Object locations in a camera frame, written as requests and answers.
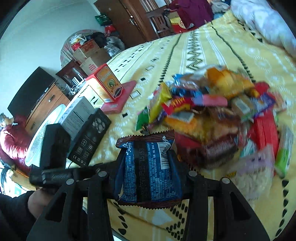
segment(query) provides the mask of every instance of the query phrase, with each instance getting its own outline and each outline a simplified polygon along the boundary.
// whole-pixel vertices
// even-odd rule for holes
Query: wooden chair
[[[147,18],[149,18],[150,23],[159,39],[175,34],[171,27],[169,19],[166,20],[162,15],[163,11],[166,8],[168,8],[168,6],[165,5],[156,10],[146,13]]]

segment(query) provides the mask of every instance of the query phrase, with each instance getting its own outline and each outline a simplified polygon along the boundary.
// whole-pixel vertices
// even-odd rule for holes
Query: bed
[[[119,137],[140,135],[135,130],[137,113],[149,104],[148,96],[162,81],[171,80],[176,73],[192,73],[206,64],[225,65],[231,70],[244,68],[252,80],[267,81],[286,98],[288,109],[279,117],[295,132],[296,69],[292,57],[285,50],[264,44],[233,16],[231,11],[221,18],[194,31],[173,35],[127,49],[112,58],[108,65],[121,83],[136,80],[135,93],[129,97],[121,114],[109,115],[112,121],[90,165],[116,159],[115,147]],[[84,95],[92,101],[87,84],[75,98]],[[155,131],[166,130],[158,127]],[[269,194],[255,201],[253,209],[271,240],[285,228],[296,210],[296,153],[285,179],[274,177]],[[221,168],[201,171],[207,178],[220,179]],[[112,228],[128,240],[181,240],[188,200],[170,209],[148,210],[140,207],[119,206],[108,200]],[[213,239],[213,200],[209,199],[208,240]]]

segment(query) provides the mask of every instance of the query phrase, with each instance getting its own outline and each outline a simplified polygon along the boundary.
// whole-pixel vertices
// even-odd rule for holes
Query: white ceiling
[[[11,38],[19,29],[59,8],[87,0],[30,0],[14,17],[5,31],[2,41]]]

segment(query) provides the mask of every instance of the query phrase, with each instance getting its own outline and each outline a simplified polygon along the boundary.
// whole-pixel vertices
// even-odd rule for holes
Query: green snack bag
[[[138,115],[136,131],[142,129],[143,125],[149,123],[149,108],[146,106]]]
[[[279,141],[279,150],[276,155],[274,169],[276,173],[284,178],[287,174],[293,145],[294,134],[287,125],[283,125],[281,129],[281,138]]]

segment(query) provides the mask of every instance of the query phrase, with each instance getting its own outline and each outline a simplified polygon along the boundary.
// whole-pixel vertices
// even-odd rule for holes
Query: door handle
[[[129,19],[129,22],[130,22],[132,25],[135,25],[135,22],[133,21],[133,19]]]
[[[30,128],[30,130],[33,130],[34,126],[36,125],[36,123],[34,122]]]
[[[55,97],[55,95],[52,95],[52,97],[48,100],[48,102],[51,102],[54,97]]]

